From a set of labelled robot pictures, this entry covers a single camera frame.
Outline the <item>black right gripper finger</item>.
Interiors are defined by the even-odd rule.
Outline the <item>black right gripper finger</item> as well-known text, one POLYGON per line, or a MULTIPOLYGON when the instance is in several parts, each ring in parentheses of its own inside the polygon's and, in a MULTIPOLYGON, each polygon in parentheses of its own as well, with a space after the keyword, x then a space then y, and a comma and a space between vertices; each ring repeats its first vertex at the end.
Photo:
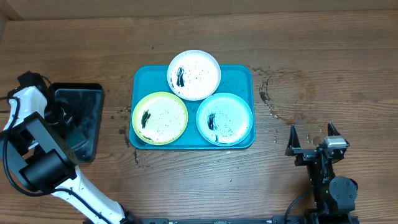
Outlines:
POLYGON ((291 125, 290 127, 290 136, 289 136, 289 142, 287 145, 288 149, 300 149, 300 142, 299 142, 299 137, 296 132, 295 125, 291 125))
POLYGON ((340 136, 332 122, 328 123, 328 136, 340 136))

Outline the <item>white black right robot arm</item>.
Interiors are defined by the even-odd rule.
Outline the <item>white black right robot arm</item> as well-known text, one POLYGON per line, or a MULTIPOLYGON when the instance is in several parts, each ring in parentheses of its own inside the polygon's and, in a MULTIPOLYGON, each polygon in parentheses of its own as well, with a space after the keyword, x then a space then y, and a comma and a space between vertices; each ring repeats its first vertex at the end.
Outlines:
POLYGON ((298 196, 284 214, 284 223, 358 223, 358 217, 352 217, 355 210, 355 200, 358 184, 347 177, 338 177, 333 170, 333 164, 345 157, 349 142, 328 123, 328 135, 315 149, 302 149, 299 138, 292 125, 285 151, 286 156, 295 157, 296 166, 305 166, 311 183, 311 188, 298 196), (314 209, 308 209, 299 218, 290 218, 292 207, 309 194, 314 197, 314 209))

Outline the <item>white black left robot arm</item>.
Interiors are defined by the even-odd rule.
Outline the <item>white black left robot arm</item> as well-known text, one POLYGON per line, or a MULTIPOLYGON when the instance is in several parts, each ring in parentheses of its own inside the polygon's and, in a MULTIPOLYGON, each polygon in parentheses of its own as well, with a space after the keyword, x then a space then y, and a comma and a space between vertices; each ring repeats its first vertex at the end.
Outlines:
POLYGON ((10 116, 1 132, 1 160, 10 184, 30 197, 53 195, 87 223, 140 223, 82 173, 96 153, 104 91, 98 83, 51 83, 27 71, 4 99, 10 116))

